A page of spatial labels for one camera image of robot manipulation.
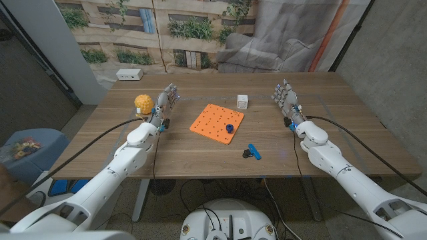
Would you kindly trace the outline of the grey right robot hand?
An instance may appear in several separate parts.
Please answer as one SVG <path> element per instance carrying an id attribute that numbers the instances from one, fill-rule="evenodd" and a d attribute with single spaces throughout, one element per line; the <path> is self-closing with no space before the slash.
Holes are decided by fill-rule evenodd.
<path id="1" fill-rule="evenodd" d="M 306 121 L 306 117 L 302 113 L 302 106 L 298 102 L 298 96 L 287 79 L 283 80 L 282 85 L 275 86 L 271 98 L 281 109 L 284 125 L 291 131 L 295 131 L 299 124 Z"/>

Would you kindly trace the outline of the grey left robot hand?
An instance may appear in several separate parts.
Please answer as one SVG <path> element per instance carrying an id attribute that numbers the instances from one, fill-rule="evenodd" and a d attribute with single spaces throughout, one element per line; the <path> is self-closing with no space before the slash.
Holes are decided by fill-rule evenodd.
<path id="1" fill-rule="evenodd" d="M 179 101 L 177 86 L 169 84 L 157 97 L 154 113 L 149 118 L 149 123 L 160 128 L 163 121 L 168 119 L 175 104 Z"/>

